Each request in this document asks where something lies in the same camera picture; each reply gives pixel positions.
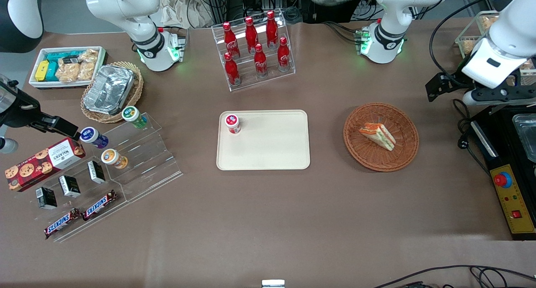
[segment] wicker basket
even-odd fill
[[[114,63],[111,63],[110,65],[124,67],[134,72],[134,85],[130,89],[129,95],[125,101],[126,104],[124,106],[135,105],[136,102],[139,100],[139,98],[142,96],[142,90],[143,90],[143,78],[142,78],[142,73],[140,72],[139,68],[133,63],[129,63],[129,62],[114,62]],[[80,106],[82,107],[82,112],[84,113],[84,115],[87,116],[91,120],[97,121],[99,123],[106,123],[106,124],[116,123],[122,120],[123,118],[121,117],[121,113],[116,114],[116,115],[108,115],[104,113],[89,111],[86,109],[86,107],[84,107],[83,99],[88,93],[88,91],[90,91],[92,85],[93,85],[93,81],[88,85],[88,87],[84,91],[84,94],[82,95],[82,101],[80,102]]]
[[[382,123],[391,132],[396,145],[388,151],[358,130],[365,123]],[[417,155],[419,134],[408,116],[385,103],[368,103],[350,113],[344,124],[344,143],[363,166],[380,172],[392,172],[407,166]]]

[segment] red emergency stop button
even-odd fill
[[[512,217],[514,219],[518,219],[518,218],[521,218],[523,216],[521,216],[521,212],[520,211],[512,211]]]
[[[493,178],[493,182],[502,187],[502,188],[509,188],[512,186],[512,178],[510,176],[510,174],[506,173],[506,172],[501,172],[501,173],[498,173],[497,175],[494,176]]]

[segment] table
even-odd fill
[[[468,22],[449,21],[436,36],[436,56],[448,69],[460,60],[452,42]],[[235,93],[226,87],[209,29],[191,32],[185,61],[162,73],[142,65],[124,33],[47,33],[40,47],[100,45],[109,62],[142,69],[137,106],[162,125],[184,176],[61,244],[44,241],[25,214],[28,204],[0,189],[0,284],[233,288],[283,278],[290,288],[372,287],[457,263],[534,274],[536,244],[510,240],[490,180],[456,146],[459,115],[450,99],[461,93],[427,101],[425,83],[437,72],[428,55],[436,23],[414,21],[402,53],[387,65],[358,57],[323,25],[291,26],[296,75]],[[113,128],[82,114],[82,89],[25,91],[43,111],[80,128]],[[345,148],[346,116],[373,101],[400,108],[419,131],[417,157],[398,172],[365,169]],[[307,112],[309,168],[218,170],[218,116],[257,109]],[[21,146],[2,156],[4,169],[61,138],[28,128],[10,129],[8,137]],[[470,275],[453,270],[418,279],[467,286]]]

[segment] walkers cookie box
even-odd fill
[[[5,170],[9,189],[24,191],[78,162],[84,156],[86,153],[81,144],[69,137],[62,139],[59,143]]]

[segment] coca-cola logo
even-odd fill
[[[238,44],[236,44],[236,40],[233,40],[227,44],[227,48],[235,48]]]

